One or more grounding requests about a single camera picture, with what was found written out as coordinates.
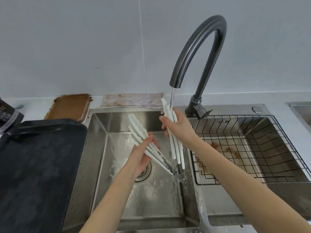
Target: person's right hand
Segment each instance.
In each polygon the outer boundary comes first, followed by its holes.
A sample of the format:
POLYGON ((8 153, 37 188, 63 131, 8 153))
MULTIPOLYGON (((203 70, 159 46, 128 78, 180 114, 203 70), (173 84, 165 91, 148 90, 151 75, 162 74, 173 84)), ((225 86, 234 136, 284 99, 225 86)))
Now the person's right hand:
POLYGON ((173 108, 176 113, 178 122, 174 123, 168 117, 160 116, 162 122, 162 129, 166 129, 165 136, 169 136, 167 128, 180 140, 183 144, 187 146, 190 150, 193 144, 200 139, 195 131, 193 130, 187 117, 183 115, 179 110, 173 108))

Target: dish towel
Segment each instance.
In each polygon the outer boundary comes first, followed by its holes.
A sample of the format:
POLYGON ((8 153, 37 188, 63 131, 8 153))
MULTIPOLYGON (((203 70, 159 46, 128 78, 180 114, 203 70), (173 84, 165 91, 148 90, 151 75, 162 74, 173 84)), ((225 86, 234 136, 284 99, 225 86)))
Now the dish towel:
POLYGON ((136 108, 163 108, 161 98, 164 93, 159 94, 114 94, 105 95, 101 107, 136 107, 136 108))

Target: faucet spout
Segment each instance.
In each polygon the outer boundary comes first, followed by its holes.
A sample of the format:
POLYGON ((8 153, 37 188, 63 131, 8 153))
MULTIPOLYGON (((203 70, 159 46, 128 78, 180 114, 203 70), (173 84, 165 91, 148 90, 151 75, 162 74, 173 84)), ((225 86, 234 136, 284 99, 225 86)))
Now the faucet spout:
POLYGON ((208 79, 211 75, 211 72, 214 68, 214 65, 226 37, 227 22, 223 16, 214 15, 208 18, 194 31, 194 33, 191 35, 186 45, 184 46, 181 54, 179 55, 179 58, 173 70, 171 80, 169 82, 170 86, 174 88, 180 88, 192 58, 194 57, 204 40, 214 31, 215 38, 210 55, 206 62, 196 92, 192 96, 190 103, 186 109, 186 113, 189 116, 197 116, 198 119, 202 119, 208 116, 211 112, 206 111, 201 106, 201 102, 204 88, 206 86, 206 83, 208 82, 208 79))

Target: black tray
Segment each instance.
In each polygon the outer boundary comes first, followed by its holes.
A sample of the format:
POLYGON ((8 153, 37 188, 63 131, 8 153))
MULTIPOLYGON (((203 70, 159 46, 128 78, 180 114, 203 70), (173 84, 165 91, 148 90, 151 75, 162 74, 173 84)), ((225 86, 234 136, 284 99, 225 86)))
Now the black tray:
POLYGON ((0 232, 61 232, 87 128, 25 121, 0 138, 0 232))

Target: dish rack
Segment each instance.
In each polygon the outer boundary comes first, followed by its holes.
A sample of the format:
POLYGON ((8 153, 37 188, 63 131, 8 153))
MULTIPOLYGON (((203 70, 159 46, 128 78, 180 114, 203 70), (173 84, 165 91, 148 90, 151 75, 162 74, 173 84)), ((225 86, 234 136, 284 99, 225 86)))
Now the dish rack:
MULTIPOLYGON (((274 116, 208 116, 189 121, 205 142, 262 183, 311 180, 309 168, 274 116)), ((195 153, 190 154, 196 183, 219 184, 195 153)))

